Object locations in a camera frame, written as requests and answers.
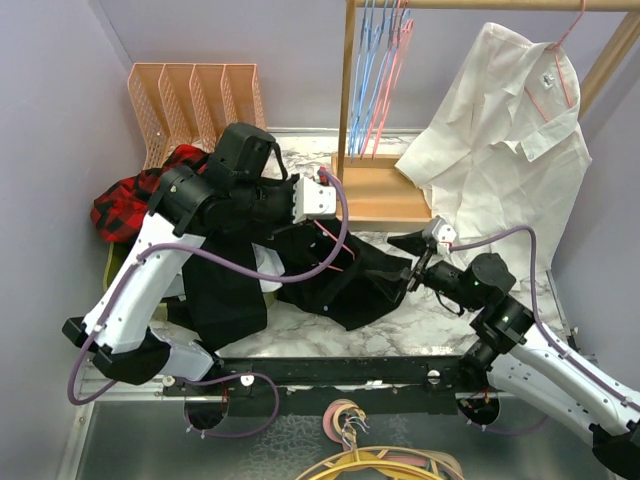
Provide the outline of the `black button shirt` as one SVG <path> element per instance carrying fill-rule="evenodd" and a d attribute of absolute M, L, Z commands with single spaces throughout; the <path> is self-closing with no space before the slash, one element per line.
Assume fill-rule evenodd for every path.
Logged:
<path fill-rule="evenodd" d="M 383 252 L 350 233 L 340 221 L 305 221 L 263 236 L 256 223 L 209 235 L 202 248 L 244 267 L 255 269 L 252 245 L 276 251 L 284 265 L 278 297 L 306 313 L 326 316 L 346 330 L 355 330 L 395 310 L 366 276 L 366 270 L 385 272 L 410 268 L 408 259 Z M 267 326 L 267 307 L 259 280 L 225 269 L 196 255 L 184 264 L 186 317 L 209 350 L 218 350 Z"/>

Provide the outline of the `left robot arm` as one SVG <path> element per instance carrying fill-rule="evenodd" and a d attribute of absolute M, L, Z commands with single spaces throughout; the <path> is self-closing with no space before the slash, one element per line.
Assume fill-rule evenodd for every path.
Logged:
<path fill-rule="evenodd" d="M 229 125 L 197 172 L 179 166 L 161 177 L 141 231 L 125 263 L 100 302 L 85 317 L 68 320 L 64 334 L 90 356 L 111 383 L 144 384 L 157 375 L 184 378 L 206 395 L 220 385 L 221 371 L 193 331 L 166 336 L 150 327 L 156 306 L 188 259 L 196 255 L 248 278 L 294 283 L 296 277 L 264 273 L 202 249 L 214 232 L 227 233 L 252 223 L 265 238 L 301 222 L 298 193 L 283 171 L 263 177 L 276 139 L 238 122 Z"/>

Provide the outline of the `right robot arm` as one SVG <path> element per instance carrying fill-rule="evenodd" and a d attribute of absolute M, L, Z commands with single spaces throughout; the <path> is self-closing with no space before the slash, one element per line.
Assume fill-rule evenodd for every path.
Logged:
<path fill-rule="evenodd" d="M 623 479 L 639 476 L 639 393 L 605 374 L 540 321 L 510 291 L 515 284 L 497 253 L 477 255 L 465 269 L 431 258 L 440 243 L 430 230 L 392 237 L 417 257 L 397 272 L 368 277 L 392 300 L 423 286 L 472 312 L 477 340 L 461 357 L 459 378 L 469 390 L 510 393 L 565 425 L 596 459 Z"/>

